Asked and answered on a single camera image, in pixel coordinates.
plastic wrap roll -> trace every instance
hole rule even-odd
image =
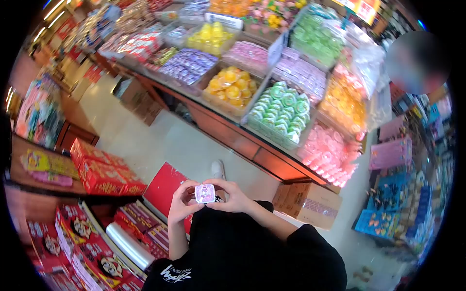
[[[155,257],[134,240],[116,222],[110,223],[105,232],[118,248],[139,268],[146,270]]]

white sneaker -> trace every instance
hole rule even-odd
[[[225,167],[223,166],[222,160],[212,162],[212,176],[214,179],[226,180]]]

floor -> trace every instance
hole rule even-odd
[[[89,67],[85,62],[76,72],[75,79],[82,78]],[[103,75],[85,92],[80,105],[100,135],[97,147],[123,157],[146,183],[152,181],[165,161],[190,179],[203,181],[212,176],[211,162],[221,159],[225,164],[227,179],[237,182],[249,197],[256,200],[273,199],[279,185],[277,180],[171,112],[163,110],[148,127],[110,93],[114,85],[111,76]],[[373,140],[375,136],[372,133],[368,138]],[[361,290],[393,290],[407,265],[386,257],[371,239],[351,229],[366,199],[369,181],[367,152],[359,158],[359,164],[340,192],[343,203],[332,229],[318,231],[345,261],[348,288],[358,286]],[[301,224],[280,213],[276,214],[293,224]],[[369,283],[353,278],[353,272],[361,271],[364,265],[374,271]]]

hand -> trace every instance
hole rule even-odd
[[[224,190],[230,195],[227,202],[212,202],[207,203],[208,208],[221,210],[225,212],[245,212],[251,208],[252,200],[244,195],[243,191],[238,187],[235,182],[225,181],[223,179],[208,179],[202,182],[203,184],[213,184],[215,190]]]
[[[168,224],[179,223],[190,214],[204,207],[203,203],[188,205],[188,202],[194,199],[194,186],[198,185],[200,184],[196,181],[187,180],[173,193],[170,212],[168,213]]]

snack store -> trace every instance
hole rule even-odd
[[[140,290],[169,257],[173,193],[220,159],[250,199],[316,227],[348,288],[394,288],[439,230],[455,130],[446,83],[415,95],[388,76],[393,5],[48,1],[5,92],[7,202],[39,274]]]

